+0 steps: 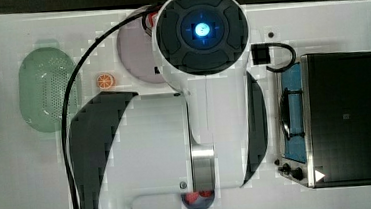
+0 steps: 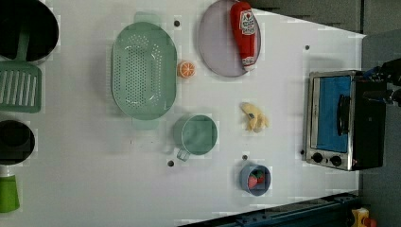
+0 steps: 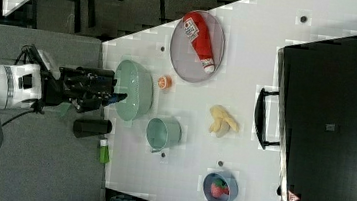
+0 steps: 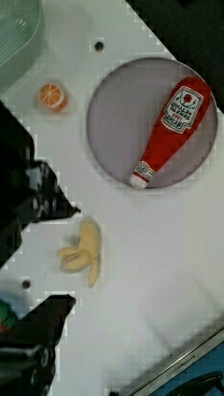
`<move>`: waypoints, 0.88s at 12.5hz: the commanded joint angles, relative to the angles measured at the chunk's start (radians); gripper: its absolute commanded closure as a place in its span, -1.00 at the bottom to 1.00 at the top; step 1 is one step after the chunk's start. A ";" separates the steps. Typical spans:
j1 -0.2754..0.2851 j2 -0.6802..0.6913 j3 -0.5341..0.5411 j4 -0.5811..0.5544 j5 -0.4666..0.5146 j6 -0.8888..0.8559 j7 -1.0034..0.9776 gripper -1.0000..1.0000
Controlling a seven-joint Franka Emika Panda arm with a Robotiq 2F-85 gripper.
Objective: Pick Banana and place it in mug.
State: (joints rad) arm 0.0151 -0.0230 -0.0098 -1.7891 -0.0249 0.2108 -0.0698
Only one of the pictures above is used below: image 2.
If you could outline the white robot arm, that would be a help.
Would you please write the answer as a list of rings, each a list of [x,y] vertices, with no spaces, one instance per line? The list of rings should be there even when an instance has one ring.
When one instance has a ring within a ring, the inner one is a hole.
[[[381,66],[376,66],[362,74],[366,81],[392,84],[401,86],[401,59],[384,62]],[[385,103],[389,105],[401,106],[400,89],[385,89],[382,91],[367,91],[362,95],[365,99]]]

